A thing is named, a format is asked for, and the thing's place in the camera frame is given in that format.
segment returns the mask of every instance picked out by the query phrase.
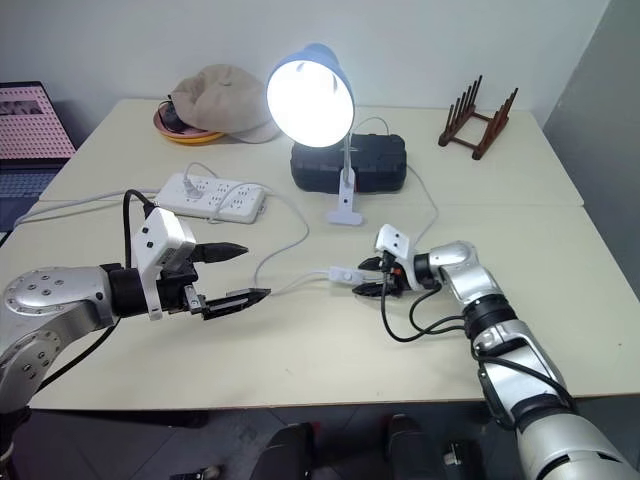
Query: black case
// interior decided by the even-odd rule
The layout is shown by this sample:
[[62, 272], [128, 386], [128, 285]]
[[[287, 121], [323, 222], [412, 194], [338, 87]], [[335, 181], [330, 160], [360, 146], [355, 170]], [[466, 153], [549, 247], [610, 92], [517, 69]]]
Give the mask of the black case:
[[[340, 171], [344, 166], [343, 145], [340, 142], [312, 148], [294, 143], [291, 175], [296, 185], [307, 192], [338, 193]], [[402, 188], [407, 176], [407, 152], [402, 137], [354, 134], [351, 148], [356, 191], [395, 192]]]

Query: electrical outlet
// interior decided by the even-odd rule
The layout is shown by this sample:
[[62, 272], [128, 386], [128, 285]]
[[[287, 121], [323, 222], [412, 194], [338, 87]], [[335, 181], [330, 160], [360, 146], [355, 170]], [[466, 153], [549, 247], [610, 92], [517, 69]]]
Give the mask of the electrical outlet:
[[[183, 179], [184, 174], [173, 174], [156, 196], [155, 203], [179, 215], [213, 218], [225, 222], [253, 223], [265, 197], [264, 189], [259, 185], [247, 184], [234, 189], [243, 182], [189, 175], [191, 183], [202, 192], [200, 198], [190, 198]], [[231, 189], [233, 191], [224, 199], [216, 216], [212, 217], [214, 210]]]

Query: black cable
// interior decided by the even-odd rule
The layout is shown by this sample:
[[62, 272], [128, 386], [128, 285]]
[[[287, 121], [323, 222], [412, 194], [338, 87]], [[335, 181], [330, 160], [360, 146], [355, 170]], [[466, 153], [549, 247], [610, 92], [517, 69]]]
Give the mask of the black cable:
[[[125, 266], [126, 268], [131, 268], [131, 229], [130, 229], [130, 218], [129, 218], [129, 205], [131, 203], [131, 197], [136, 196], [140, 199], [143, 205], [147, 208], [153, 207], [153, 202], [145, 197], [142, 193], [137, 190], [127, 190], [124, 194], [124, 198], [122, 200], [122, 223], [124, 225], [124, 252], [125, 252]], [[43, 388], [50, 385], [52, 382], [56, 381], [62, 375], [67, 373], [77, 364], [79, 364], [82, 360], [91, 355], [100, 345], [102, 345], [107, 338], [113, 333], [118, 324], [120, 323], [120, 319], [116, 320], [116, 323], [107, 327], [107, 329], [98, 337], [98, 339], [93, 342], [89, 347], [87, 347], [82, 353], [76, 356], [73, 360], [69, 361], [63, 367], [56, 370], [54, 373], [49, 375], [45, 380], [42, 381], [40, 386], [38, 387], [38, 392]]]
[[519, 363], [512, 362], [511, 360], [506, 360], [504, 358], [491, 357], [487, 355], [478, 355], [478, 353], [473, 348], [473, 346], [471, 347], [471, 356], [476, 362], [478, 362], [480, 366], [482, 366], [483, 363], [493, 363], [494, 365], [500, 365], [501, 367], [510, 368], [511, 370], [525, 373], [537, 380], [540, 380], [541, 382], [546, 383], [551, 388], [553, 388], [556, 392], [558, 392], [560, 397], [562, 397], [562, 400], [564, 400], [564, 402], [567, 404], [567, 407], [569, 407], [573, 412], [578, 411], [578, 404], [576, 403], [575, 399], [571, 396], [571, 394], [567, 391], [567, 389], [564, 388], [560, 383], [553, 380], [552, 378], [549, 378], [548, 376], [546, 376], [545, 374], [540, 373], [537, 370], [534, 370], [532, 368], [525, 367], [524, 365], [520, 365]]
[[409, 342], [413, 342], [414, 340], [419, 339], [420, 337], [422, 337], [424, 335], [440, 335], [442, 333], [451, 332], [453, 330], [464, 330], [464, 327], [462, 325], [455, 325], [455, 326], [451, 326], [451, 327], [441, 328], [440, 330], [436, 330], [436, 327], [439, 327], [443, 323], [449, 322], [451, 320], [460, 319], [461, 317], [459, 315], [452, 315], [450, 317], [441, 318], [440, 320], [432, 323], [431, 325], [429, 325], [427, 328], [424, 328], [424, 329], [418, 327], [415, 324], [415, 322], [413, 321], [413, 311], [415, 310], [415, 307], [420, 302], [422, 302], [423, 300], [429, 298], [431, 295], [435, 295], [436, 293], [438, 293], [440, 291], [440, 289], [442, 288], [442, 286], [439, 285], [439, 288], [436, 288], [436, 289], [434, 289], [434, 290], [422, 295], [411, 306], [411, 313], [410, 313], [410, 318], [412, 320], [411, 321], [411, 325], [413, 325], [413, 327], [418, 331], [418, 333], [416, 335], [413, 335], [412, 337], [399, 337], [399, 336], [397, 336], [391, 330], [391, 327], [389, 326], [389, 321], [387, 320], [386, 296], [387, 296], [388, 276], [389, 276], [389, 274], [385, 273], [384, 277], [382, 279], [383, 283], [382, 283], [382, 295], [380, 297], [380, 315], [382, 316], [382, 323], [384, 325], [385, 330], [387, 331], [389, 336], [391, 338], [393, 338], [396, 342], [409, 343]]
[[421, 328], [418, 326], [418, 324], [416, 323], [414, 317], [413, 317], [413, 313], [416, 309], [416, 307], [418, 305], [420, 305], [420, 303], [422, 303], [423, 301], [425, 301], [427, 298], [435, 295], [436, 293], [438, 293], [440, 290], [442, 290], [442, 284], [441, 283], [436, 283], [436, 286], [433, 290], [425, 293], [424, 295], [418, 297], [416, 299], [415, 302], [413, 302], [413, 304], [411, 305], [411, 309], [409, 309], [409, 322], [411, 322], [411, 326], [413, 328], [415, 328], [418, 332], [422, 332], [427, 330], [429, 332], [429, 335], [441, 335], [443, 333], [447, 333], [447, 332], [452, 332], [455, 330], [463, 330], [464, 331], [464, 326], [462, 325], [454, 325], [451, 327], [445, 327], [442, 328], [440, 330], [435, 330], [436, 327], [439, 327], [440, 325], [442, 325], [443, 323], [447, 323], [450, 322], [452, 320], [464, 320], [464, 316], [462, 315], [450, 315], [448, 317], [444, 317], [441, 318], [440, 320], [433, 322], [431, 325], [429, 325], [426, 328]]
[[137, 190], [127, 190], [122, 199], [122, 224], [124, 227], [124, 266], [131, 268], [131, 222], [129, 220], [129, 204], [135, 195], [142, 202], [143, 207], [153, 207], [153, 202]]
[[89, 346], [85, 351], [83, 351], [81, 354], [79, 354], [73, 360], [69, 361], [63, 367], [61, 367], [58, 370], [56, 370], [54, 373], [49, 375], [47, 378], [45, 378], [42, 381], [42, 383], [40, 384], [40, 386], [38, 387], [38, 392], [40, 390], [42, 390], [43, 388], [47, 387], [50, 383], [55, 382], [58, 378], [60, 378], [62, 375], [64, 375], [69, 370], [71, 370], [73, 367], [75, 367], [77, 364], [79, 364], [82, 360], [84, 360], [89, 355], [91, 355], [96, 348], [98, 348], [100, 345], [102, 345], [104, 343], [104, 341], [107, 338], [109, 338], [109, 335], [111, 335], [113, 333], [113, 331], [115, 330], [116, 325], [118, 325], [118, 323], [119, 323], [119, 321], [115, 325], [112, 325], [109, 328], [107, 328], [104, 331], [104, 333], [102, 335], [100, 335], [100, 337], [95, 342], [93, 342], [91, 344], [91, 346]]

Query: laptop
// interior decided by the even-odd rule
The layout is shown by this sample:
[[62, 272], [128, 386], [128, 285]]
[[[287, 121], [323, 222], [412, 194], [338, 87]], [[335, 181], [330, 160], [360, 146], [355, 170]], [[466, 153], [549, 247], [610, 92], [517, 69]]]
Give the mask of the laptop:
[[75, 152], [42, 83], [0, 83], [0, 232], [13, 230]]

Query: laptop keyboard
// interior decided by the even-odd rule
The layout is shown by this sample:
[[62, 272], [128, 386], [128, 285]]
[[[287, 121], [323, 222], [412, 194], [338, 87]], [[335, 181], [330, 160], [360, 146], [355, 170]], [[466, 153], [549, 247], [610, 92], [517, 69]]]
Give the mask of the laptop keyboard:
[[0, 198], [39, 197], [56, 176], [52, 173], [2, 173], [0, 175]]

